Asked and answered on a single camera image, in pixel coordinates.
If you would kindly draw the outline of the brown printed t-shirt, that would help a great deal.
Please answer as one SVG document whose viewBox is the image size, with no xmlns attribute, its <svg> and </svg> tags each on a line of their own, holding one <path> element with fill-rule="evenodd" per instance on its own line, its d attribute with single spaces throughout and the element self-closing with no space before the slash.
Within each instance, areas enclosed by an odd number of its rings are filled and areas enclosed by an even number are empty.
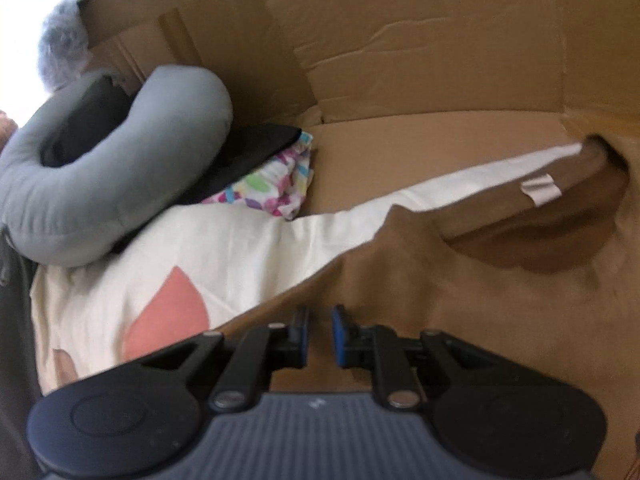
<svg viewBox="0 0 640 480">
<path fill-rule="evenodd" d="M 332 364 L 337 304 L 405 337 L 443 330 L 586 390 L 608 418 L 596 475 L 637 478 L 639 142 L 591 138 L 546 171 L 561 196 L 544 206 L 513 181 L 437 210 L 393 207 L 370 242 L 224 324 L 224 333 L 239 337 L 307 307 L 309 368 L 276 384 L 312 391 L 364 382 Z"/>
</svg>

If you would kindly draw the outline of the cream bear print blanket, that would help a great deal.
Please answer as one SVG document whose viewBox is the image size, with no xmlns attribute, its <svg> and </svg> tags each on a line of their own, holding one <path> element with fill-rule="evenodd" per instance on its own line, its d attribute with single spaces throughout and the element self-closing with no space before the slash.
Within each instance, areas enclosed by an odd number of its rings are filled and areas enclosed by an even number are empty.
<svg viewBox="0 0 640 480">
<path fill-rule="evenodd" d="M 30 291 L 43 393 L 231 321 L 370 240 L 393 206 L 428 211 L 577 154 L 547 148 L 292 221 L 245 206 L 175 206 L 118 255 L 40 266 Z"/>
</svg>

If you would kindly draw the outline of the colourful dotted cloth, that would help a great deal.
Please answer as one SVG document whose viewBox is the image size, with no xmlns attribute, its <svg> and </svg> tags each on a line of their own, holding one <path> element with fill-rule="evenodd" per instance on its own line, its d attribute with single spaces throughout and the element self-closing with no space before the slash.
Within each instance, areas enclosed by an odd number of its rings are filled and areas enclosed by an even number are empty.
<svg viewBox="0 0 640 480">
<path fill-rule="evenodd" d="M 209 194 L 200 203 L 245 206 L 293 220 L 302 209 L 314 178 L 312 142 L 314 137 L 303 131 L 290 148 L 272 156 L 220 192 Z"/>
</svg>

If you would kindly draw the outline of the black flat pad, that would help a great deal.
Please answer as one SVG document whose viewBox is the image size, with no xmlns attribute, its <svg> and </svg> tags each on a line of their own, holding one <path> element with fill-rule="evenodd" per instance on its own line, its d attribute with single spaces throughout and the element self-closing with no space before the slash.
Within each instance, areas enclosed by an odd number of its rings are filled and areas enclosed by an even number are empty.
<svg viewBox="0 0 640 480">
<path fill-rule="evenodd" d="M 201 203 L 290 148 L 302 136 L 292 126 L 213 125 L 180 130 L 155 142 L 134 164 L 136 194 L 127 200 L 146 214 L 111 248 L 120 254 L 151 220 L 172 206 Z"/>
</svg>

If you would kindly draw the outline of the grey neck pillow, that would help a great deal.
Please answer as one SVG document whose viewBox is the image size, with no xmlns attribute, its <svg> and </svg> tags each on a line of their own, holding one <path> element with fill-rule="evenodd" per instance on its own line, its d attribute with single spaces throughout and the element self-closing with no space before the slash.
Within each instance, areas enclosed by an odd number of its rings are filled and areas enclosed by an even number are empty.
<svg viewBox="0 0 640 480">
<path fill-rule="evenodd" d="M 175 203 L 233 118 L 206 68 L 160 66 L 130 96 L 107 70 L 55 92 L 1 153 L 1 247 L 83 266 Z"/>
</svg>

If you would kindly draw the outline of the brown cardboard sheet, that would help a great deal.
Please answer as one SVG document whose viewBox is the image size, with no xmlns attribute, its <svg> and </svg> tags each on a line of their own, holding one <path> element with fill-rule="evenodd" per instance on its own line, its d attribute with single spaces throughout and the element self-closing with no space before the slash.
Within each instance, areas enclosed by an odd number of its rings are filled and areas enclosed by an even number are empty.
<svg viewBox="0 0 640 480">
<path fill-rule="evenodd" d="M 242 124 L 314 135 L 310 214 L 639 132 L 639 0 L 91 0 L 94 65 L 203 66 Z"/>
</svg>

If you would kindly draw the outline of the white pillow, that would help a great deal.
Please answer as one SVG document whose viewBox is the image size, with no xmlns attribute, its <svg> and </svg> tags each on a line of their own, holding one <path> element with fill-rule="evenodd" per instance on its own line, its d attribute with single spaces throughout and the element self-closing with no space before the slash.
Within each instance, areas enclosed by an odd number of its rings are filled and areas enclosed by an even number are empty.
<svg viewBox="0 0 640 480">
<path fill-rule="evenodd" d="M 75 81 L 89 64 L 89 34 L 79 9 L 84 1 L 62 0 L 43 22 L 38 73 L 47 92 Z"/>
</svg>

